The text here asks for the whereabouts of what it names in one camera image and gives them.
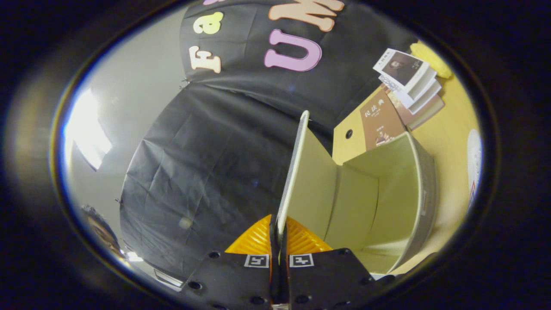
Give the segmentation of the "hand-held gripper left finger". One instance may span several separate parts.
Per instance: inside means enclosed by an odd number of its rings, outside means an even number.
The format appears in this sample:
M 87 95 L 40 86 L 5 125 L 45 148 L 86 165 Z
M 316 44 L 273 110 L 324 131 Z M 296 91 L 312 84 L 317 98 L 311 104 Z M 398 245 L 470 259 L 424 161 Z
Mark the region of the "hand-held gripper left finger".
M 206 254 L 183 285 L 195 310 L 271 310 L 279 291 L 276 217 L 257 221 L 226 250 Z

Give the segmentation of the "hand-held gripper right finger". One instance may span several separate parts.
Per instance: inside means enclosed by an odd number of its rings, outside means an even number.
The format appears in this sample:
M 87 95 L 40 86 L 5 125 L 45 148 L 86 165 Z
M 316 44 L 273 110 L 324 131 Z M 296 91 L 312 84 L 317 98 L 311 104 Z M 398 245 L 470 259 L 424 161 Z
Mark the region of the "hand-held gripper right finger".
M 291 217 L 280 259 L 279 299 L 290 310 L 356 310 L 380 289 L 350 249 L 331 248 Z

